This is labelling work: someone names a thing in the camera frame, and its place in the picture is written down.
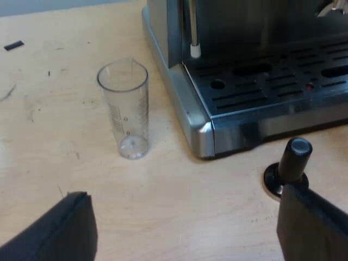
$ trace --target stainless steel machine base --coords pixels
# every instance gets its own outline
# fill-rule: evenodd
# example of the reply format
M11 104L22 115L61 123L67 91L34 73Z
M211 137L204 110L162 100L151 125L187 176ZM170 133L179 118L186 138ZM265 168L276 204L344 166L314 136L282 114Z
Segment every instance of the stainless steel machine base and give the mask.
M142 15L146 39L198 157L251 149L269 138L348 118L347 35L304 42L301 48L270 48L244 61L201 58L168 68L148 7Z

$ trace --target wooden table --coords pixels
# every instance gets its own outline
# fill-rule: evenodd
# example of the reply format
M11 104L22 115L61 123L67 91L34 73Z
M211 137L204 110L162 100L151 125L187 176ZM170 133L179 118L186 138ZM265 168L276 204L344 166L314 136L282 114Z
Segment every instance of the wooden table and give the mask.
M92 195L97 261L283 260L262 186L288 139L195 158L148 49L145 1L0 18L0 244L69 191ZM149 154L117 153L96 74L133 56L150 73ZM348 127L304 135L310 187L348 210Z

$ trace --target clear plastic cup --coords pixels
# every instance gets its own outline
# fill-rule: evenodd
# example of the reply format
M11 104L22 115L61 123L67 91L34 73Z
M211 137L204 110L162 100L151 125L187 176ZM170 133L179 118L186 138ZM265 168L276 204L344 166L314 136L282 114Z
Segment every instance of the clear plastic cup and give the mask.
M140 159L148 151L148 73L133 58L103 67L97 80L119 154Z

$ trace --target black object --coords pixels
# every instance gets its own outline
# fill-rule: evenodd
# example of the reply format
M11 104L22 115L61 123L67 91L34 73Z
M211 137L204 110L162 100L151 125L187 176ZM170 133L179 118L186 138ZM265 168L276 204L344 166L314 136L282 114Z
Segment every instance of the black object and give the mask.
M284 187L277 234L286 261L348 259L348 215L310 189Z
M264 173L264 184L268 191L280 197L283 186L288 183L308 188L309 181L303 171L312 151L312 145L308 140L289 140L280 163L270 165Z
M4 48L6 49L6 51L10 51L10 50L17 48L17 47L20 47L22 45L24 45L24 42L18 41L18 42L11 43L10 45L4 46Z
M0 248L4 261L93 261L97 228L91 197L68 194Z

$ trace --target espresso machine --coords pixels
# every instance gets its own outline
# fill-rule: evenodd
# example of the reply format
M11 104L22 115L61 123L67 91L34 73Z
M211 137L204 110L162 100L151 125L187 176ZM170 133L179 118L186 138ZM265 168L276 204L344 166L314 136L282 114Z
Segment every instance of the espresso machine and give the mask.
M200 158L348 119L347 0L148 0L148 45Z

